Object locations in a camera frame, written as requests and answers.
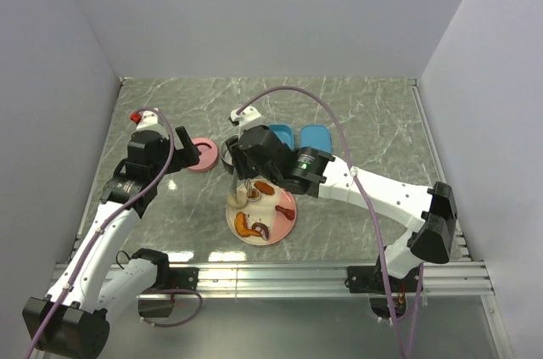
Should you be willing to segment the round steel bowl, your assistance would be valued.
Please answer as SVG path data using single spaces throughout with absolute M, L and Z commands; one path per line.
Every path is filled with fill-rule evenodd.
M 237 140 L 238 140 L 238 135 L 230 136 L 222 143 L 221 148 L 220 148 L 221 163 L 224 169 L 231 175 L 234 172 L 234 166 L 232 163 L 232 156 L 229 151 L 229 145 L 232 143 L 236 143 Z

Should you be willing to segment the dark red octopus sausage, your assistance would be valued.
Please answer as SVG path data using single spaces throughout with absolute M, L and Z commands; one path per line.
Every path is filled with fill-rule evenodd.
M 267 241 L 270 238 L 270 230 L 267 225 L 256 222 L 252 225 L 251 229 L 253 231 L 256 231 L 260 234 L 261 238 L 265 241 Z

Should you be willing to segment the pink round lid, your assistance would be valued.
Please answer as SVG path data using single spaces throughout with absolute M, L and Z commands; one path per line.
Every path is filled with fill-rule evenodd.
M 214 168 L 220 158 L 216 143 L 206 137 L 197 137 L 193 143 L 200 152 L 199 163 L 189 166 L 188 169 L 193 172 L 207 172 Z

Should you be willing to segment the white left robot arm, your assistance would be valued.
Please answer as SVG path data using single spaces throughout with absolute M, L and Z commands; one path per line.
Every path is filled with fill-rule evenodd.
M 141 293 L 175 294 L 181 288 L 168 255 L 157 250 L 140 249 L 121 272 L 108 274 L 164 175 L 198 163 L 199 151 L 184 127 L 137 126 L 127 157 L 107 182 L 94 222 L 71 262 L 45 297 L 31 297 L 23 308 L 30 351 L 96 358 L 114 319 Z

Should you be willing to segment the red chicken drumstick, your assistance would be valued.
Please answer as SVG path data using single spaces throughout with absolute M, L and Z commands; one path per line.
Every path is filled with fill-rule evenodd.
M 289 221 L 294 221 L 296 218 L 296 210 L 285 208 L 281 205 L 275 206 L 275 211 L 283 214 Z

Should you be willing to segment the blue lunch box base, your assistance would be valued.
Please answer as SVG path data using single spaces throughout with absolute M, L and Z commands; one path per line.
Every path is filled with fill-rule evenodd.
M 285 143 L 290 149 L 294 148 L 294 132 L 290 126 L 285 124 L 270 124 L 268 128 L 282 143 Z

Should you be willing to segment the beige round bun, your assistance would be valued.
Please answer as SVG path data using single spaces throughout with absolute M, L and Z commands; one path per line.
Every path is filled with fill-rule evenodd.
M 227 205 L 235 210 L 243 209 L 248 203 L 245 195 L 229 193 L 227 196 Z

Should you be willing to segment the blue lunch box lid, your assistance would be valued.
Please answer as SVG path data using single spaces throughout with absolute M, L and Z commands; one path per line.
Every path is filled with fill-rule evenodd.
M 311 147 L 328 154 L 333 152 L 330 131 L 322 125 L 303 126 L 299 133 L 299 145 L 301 148 Z

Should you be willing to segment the steel serving tongs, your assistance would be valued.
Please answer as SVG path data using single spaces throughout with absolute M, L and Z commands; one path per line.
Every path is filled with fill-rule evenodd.
M 230 186 L 230 192 L 238 195 L 245 195 L 251 189 L 251 179 L 250 178 L 240 178 L 238 176 L 237 170 L 234 168 L 232 174 L 232 183 Z

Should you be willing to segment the pink and cream plate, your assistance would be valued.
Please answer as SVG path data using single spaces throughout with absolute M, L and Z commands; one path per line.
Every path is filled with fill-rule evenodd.
M 256 178 L 251 180 L 251 189 L 255 188 L 255 181 L 265 181 L 271 184 L 275 188 L 275 193 L 273 195 L 266 195 L 260 193 L 260 199 L 258 201 L 249 201 L 248 204 L 241 210 L 235 210 L 227 205 L 227 225 L 237 238 L 247 244 L 255 246 L 272 245 L 283 240 L 293 230 L 297 219 L 297 206 L 294 200 L 294 196 L 290 192 L 286 191 L 285 189 L 281 189 L 277 185 L 265 180 L 264 178 Z M 285 208 L 296 210 L 295 220 L 293 222 L 289 221 L 283 214 L 276 212 L 276 205 L 281 205 Z M 256 222 L 261 222 L 267 225 L 270 230 L 270 238 L 265 241 L 261 237 L 251 236 L 243 238 L 239 236 L 234 228 L 234 219 L 237 213 L 240 211 L 242 211 L 246 215 L 247 225 L 249 228 L 251 228 L 252 225 Z

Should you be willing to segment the orange fried nugget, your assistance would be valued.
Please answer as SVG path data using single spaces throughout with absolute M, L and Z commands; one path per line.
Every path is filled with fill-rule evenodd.
M 255 181 L 254 187 L 262 194 L 273 195 L 275 193 L 275 188 L 265 181 Z

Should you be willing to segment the orange fried shrimp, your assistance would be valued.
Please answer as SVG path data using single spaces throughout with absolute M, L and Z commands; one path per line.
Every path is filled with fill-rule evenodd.
M 235 216 L 234 228 L 235 228 L 236 233 L 243 238 L 247 238 L 251 236 L 254 236 L 254 237 L 261 236 L 261 233 L 259 231 L 256 231 L 248 227 L 246 215 L 242 211 L 238 212 L 237 215 Z

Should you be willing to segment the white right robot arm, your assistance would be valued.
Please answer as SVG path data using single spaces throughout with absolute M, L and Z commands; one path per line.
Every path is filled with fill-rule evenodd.
M 228 141 L 227 147 L 241 179 L 264 177 L 292 194 L 342 201 L 404 226 L 404 234 L 385 247 L 383 264 L 374 269 L 380 289 L 395 289 L 422 263 L 449 262 L 457 221 L 449 184 L 408 184 L 351 166 L 320 149 L 291 149 L 262 125 Z

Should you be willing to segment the aluminium front rail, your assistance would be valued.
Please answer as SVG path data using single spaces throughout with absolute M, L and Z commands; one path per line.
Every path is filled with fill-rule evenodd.
M 366 295 L 350 266 L 372 267 L 369 261 L 287 261 L 279 263 L 172 263 L 205 298 L 278 299 L 350 298 Z M 495 293 L 483 262 L 425 264 L 423 295 L 486 296 Z

